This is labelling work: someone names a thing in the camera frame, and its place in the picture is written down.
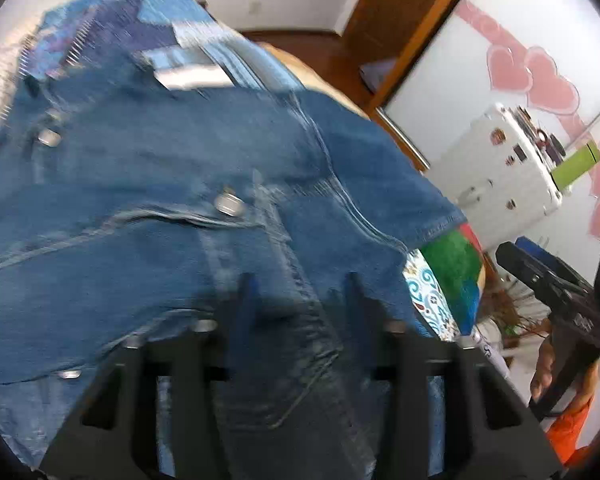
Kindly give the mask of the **right hand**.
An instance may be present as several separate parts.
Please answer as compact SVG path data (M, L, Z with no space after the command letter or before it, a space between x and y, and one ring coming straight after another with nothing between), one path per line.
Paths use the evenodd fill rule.
M533 401L539 400L544 391L553 381L553 366L555 363L555 351L550 343L550 337L546 337L539 348L538 360L535 365L535 372L530 382L530 393ZM565 412L576 414L588 407L595 394L598 381L600 380L600 363L594 361L593 364L582 374L577 383L576 393L573 399L565 408Z

